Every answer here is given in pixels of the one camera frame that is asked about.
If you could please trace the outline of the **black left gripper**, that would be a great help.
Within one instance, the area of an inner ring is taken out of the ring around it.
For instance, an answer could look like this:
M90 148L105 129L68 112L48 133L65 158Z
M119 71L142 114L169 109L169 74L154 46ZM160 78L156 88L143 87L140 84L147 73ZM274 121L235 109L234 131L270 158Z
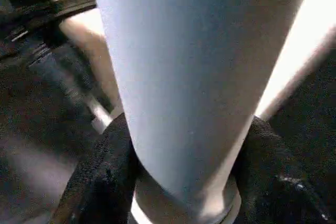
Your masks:
M1 56L12 55L28 34L97 7L96 0L1 0ZM25 65L60 91L75 113L97 118L95 98L108 111L113 105L96 80L87 56L73 43L60 48L26 49Z

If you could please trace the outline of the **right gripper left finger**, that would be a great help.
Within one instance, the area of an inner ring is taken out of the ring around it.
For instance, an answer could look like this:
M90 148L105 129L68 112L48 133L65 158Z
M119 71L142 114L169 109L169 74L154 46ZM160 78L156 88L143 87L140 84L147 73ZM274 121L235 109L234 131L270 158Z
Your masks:
M56 222L128 223L138 171L121 114L78 162L56 209Z

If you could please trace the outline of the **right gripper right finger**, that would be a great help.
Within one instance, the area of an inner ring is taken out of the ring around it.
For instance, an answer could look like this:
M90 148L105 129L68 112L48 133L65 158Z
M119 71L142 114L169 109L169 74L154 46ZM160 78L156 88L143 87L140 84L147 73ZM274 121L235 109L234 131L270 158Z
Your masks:
M282 138L258 117L253 118L233 174L242 203L235 223L335 223Z

